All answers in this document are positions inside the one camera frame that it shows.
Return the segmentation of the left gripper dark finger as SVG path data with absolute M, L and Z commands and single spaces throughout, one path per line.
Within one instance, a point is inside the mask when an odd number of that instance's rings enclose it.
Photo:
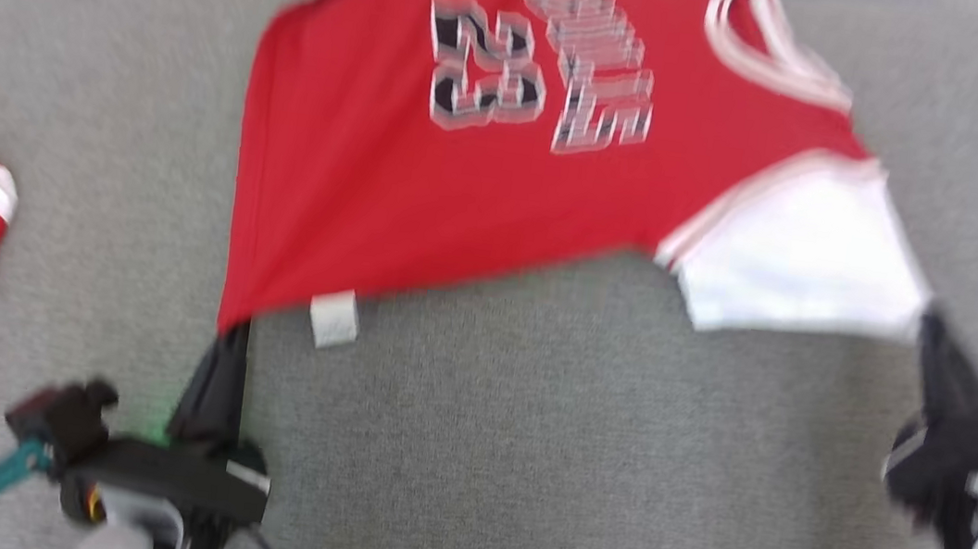
M 217 398 L 219 420 L 216 421 L 215 437 L 220 444 L 232 445 L 239 438 L 251 332 L 250 324 L 240 323 L 227 332 L 223 339 Z
M 223 341 L 218 336 L 202 354 L 198 367 L 170 415 L 167 439 L 173 443 L 204 442 L 212 436 L 213 397 L 222 361 L 222 346 Z

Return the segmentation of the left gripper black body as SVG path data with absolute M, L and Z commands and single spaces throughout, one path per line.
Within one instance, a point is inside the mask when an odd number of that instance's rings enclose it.
M 265 456 L 248 439 L 233 445 L 159 444 L 115 434 L 101 421 L 92 443 L 60 472 L 60 504 L 84 508 L 104 488 L 167 500 L 182 516 L 257 525 L 268 508 Z

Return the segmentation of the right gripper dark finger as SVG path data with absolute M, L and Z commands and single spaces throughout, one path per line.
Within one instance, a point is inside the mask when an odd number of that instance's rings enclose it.
M 923 421 L 939 425 L 977 410 L 978 368 L 940 308 L 922 314 L 917 339 Z

